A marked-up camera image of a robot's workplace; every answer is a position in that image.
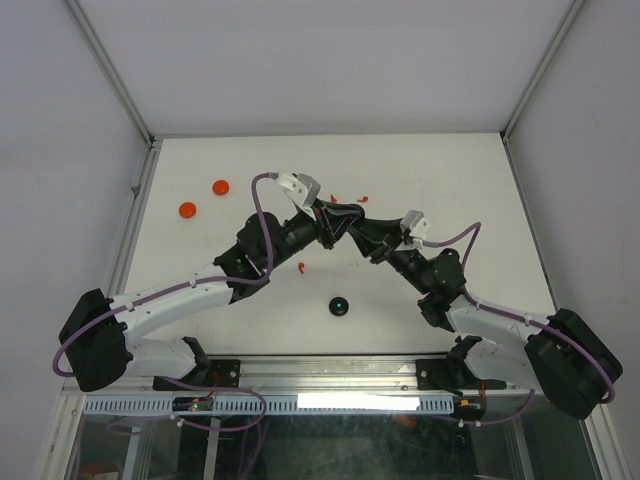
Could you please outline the black case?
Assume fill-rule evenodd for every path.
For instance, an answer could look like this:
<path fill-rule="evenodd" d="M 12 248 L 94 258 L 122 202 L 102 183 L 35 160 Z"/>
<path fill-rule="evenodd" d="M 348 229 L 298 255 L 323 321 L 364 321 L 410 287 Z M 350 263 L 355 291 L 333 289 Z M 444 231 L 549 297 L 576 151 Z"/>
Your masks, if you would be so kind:
<path fill-rule="evenodd" d="M 341 317 L 348 313 L 350 305 L 346 298 L 336 296 L 330 300 L 328 308 L 332 315 Z"/>

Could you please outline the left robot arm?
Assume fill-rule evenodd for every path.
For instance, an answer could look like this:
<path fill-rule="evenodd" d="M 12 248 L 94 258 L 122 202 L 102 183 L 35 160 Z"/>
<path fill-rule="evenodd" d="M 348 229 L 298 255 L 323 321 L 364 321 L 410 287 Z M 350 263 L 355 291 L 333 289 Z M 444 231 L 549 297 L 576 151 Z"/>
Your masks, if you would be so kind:
<path fill-rule="evenodd" d="M 228 250 L 174 283 L 111 298 L 100 289 L 82 294 L 59 333 L 61 347 L 54 357 L 67 358 L 66 374 L 84 393 L 124 377 L 168 377 L 188 388 L 201 387 L 210 360 L 198 340 L 154 340 L 150 333 L 249 298 L 268 284 L 276 267 L 314 242 L 333 248 L 364 217 L 355 204 L 322 200 L 284 222 L 257 210 Z"/>

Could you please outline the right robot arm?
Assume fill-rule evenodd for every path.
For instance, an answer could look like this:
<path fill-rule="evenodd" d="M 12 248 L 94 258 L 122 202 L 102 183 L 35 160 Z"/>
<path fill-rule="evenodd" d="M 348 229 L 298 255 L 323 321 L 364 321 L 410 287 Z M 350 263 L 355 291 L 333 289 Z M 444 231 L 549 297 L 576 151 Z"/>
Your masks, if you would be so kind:
<path fill-rule="evenodd" d="M 521 311 L 469 291 L 470 253 L 453 246 L 463 238 L 474 242 L 480 228 L 474 223 L 448 240 L 432 241 L 422 214 L 411 211 L 401 220 L 359 220 L 349 234 L 371 263 L 389 264 L 421 293 L 417 305 L 431 326 L 460 335 L 447 355 L 455 385 L 502 381 L 544 395 L 579 420 L 612 402 L 622 366 L 578 314 Z"/>

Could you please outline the red case upper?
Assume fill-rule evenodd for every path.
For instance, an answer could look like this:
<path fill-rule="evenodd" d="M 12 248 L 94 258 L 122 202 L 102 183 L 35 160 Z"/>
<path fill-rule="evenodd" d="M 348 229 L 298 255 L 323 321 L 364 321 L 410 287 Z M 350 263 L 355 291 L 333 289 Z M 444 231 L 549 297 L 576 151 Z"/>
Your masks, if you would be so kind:
<path fill-rule="evenodd" d="M 225 196 L 230 191 L 230 184 L 223 179 L 216 180 L 212 184 L 212 191 L 217 196 Z"/>

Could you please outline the red case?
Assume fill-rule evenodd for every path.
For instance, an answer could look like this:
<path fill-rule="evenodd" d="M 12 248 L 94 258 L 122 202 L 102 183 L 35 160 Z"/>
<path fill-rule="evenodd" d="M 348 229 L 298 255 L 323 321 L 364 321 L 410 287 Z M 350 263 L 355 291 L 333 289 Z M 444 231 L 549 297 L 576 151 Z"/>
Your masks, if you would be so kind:
<path fill-rule="evenodd" d="M 216 180 L 212 184 L 212 191 L 217 196 L 225 196 L 230 191 L 230 184 L 223 179 Z"/>
<path fill-rule="evenodd" d="M 179 215 L 184 219 L 193 218 L 197 213 L 197 206 L 192 202 L 184 202 L 179 206 Z"/>

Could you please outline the red case lower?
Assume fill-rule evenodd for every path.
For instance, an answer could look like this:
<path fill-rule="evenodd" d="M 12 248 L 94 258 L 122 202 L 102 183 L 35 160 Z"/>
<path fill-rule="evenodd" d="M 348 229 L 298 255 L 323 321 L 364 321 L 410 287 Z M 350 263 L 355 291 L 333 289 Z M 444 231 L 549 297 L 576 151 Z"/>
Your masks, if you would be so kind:
<path fill-rule="evenodd" d="M 197 206 L 192 202 L 184 202 L 179 206 L 179 215 L 184 219 L 193 218 L 197 213 Z"/>

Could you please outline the aluminium mounting rail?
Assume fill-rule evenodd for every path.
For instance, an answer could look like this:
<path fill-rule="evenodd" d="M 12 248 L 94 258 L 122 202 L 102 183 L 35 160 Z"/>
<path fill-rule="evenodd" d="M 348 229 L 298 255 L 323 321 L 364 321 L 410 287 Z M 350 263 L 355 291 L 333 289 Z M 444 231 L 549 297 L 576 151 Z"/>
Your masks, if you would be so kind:
<path fill-rule="evenodd" d="M 427 355 L 267 355 L 211 356 L 196 359 L 166 357 L 135 359 L 129 373 L 100 379 L 89 395 L 179 391 L 185 387 L 167 379 L 173 374 L 183 383 L 203 390 L 213 387 L 251 388 L 263 395 L 307 392 L 405 393 L 449 389 L 465 393 L 480 388 L 478 374 L 465 377 L 462 366 L 444 354 Z"/>

